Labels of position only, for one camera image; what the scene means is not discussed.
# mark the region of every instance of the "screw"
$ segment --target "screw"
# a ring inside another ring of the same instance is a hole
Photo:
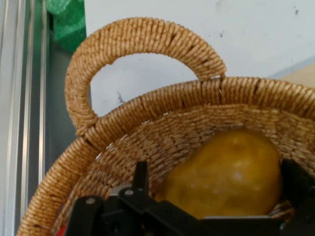
[[[94,204],[95,203],[95,199],[94,198],[89,198],[85,201],[86,204]]]
[[[125,194],[126,195],[132,195],[133,191],[131,189],[128,189],[128,190],[125,191]]]

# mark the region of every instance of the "green object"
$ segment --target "green object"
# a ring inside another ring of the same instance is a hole
[[[83,0],[47,0],[47,11],[54,16],[54,40],[74,52],[87,37]]]

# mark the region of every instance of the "wicker basket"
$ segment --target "wicker basket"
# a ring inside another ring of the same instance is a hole
[[[103,117],[89,105],[93,76],[117,58],[158,53],[187,65],[199,81],[139,96]],[[54,234],[76,198],[106,198],[132,180],[135,164],[149,161],[151,194],[165,176],[216,132],[258,130],[315,174],[315,89],[248,77],[225,77],[216,52],[192,31],[152,18],[116,21],[88,37],[66,74],[66,104],[78,138],[51,167],[33,196],[18,235]],[[291,213],[285,205],[276,216]]]

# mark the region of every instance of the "white wall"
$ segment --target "white wall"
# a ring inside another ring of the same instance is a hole
[[[214,47],[228,76],[279,78],[315,61],[313,0],[86,0],[85,8],[88,34],[134,16],[184,25]],[[122,58],[93,79],[93,108],[103,115],[121,99],[194,79],[189,69],[167,57]]]

